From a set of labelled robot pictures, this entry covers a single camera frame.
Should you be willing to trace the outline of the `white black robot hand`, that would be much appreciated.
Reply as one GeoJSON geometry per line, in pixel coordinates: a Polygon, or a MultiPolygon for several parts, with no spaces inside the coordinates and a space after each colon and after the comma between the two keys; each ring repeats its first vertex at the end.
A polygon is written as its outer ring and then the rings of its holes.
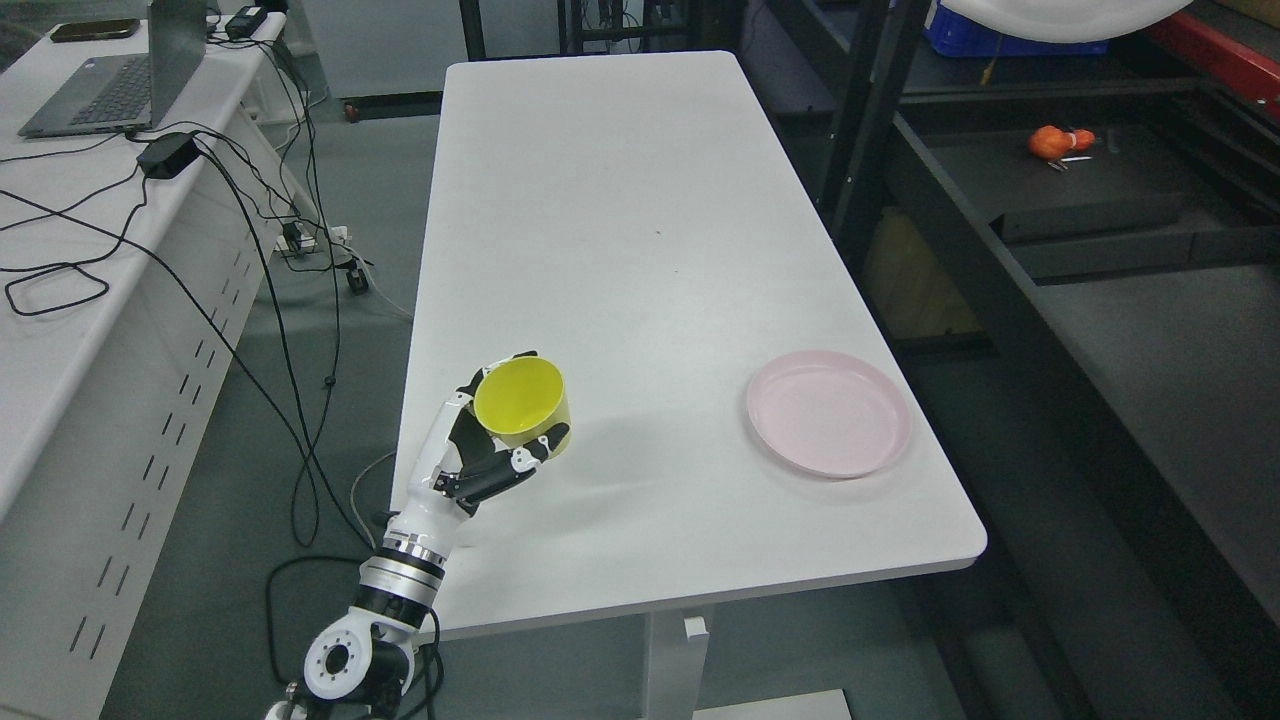
{"type": "MultiPolygon", "coordinates": [[[[440,406],[379,548],[398,544],[447,559],[460,527],[481,502],[515,488],[552,460],[545,436],[516,448],[483,448],[484,433],[471,414],[474,388],[472,378],[440,406]]],[[[570,424],[550,433],[559,439],[566,430],[571,432],[570,424]]]]}

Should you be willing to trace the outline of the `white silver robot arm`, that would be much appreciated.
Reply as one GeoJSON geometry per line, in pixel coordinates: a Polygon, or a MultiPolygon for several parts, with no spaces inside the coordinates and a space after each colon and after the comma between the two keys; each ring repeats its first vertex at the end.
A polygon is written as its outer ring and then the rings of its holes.
{"type": "Polygon", "coordinates": [[[433,607],[444,561],[430,550],[379,548],[361,565],[346,614],[311,642],[301,678],[266,716],[329,719],[351,705],[367,719],[433,717],[445,667],[433,607]]]}

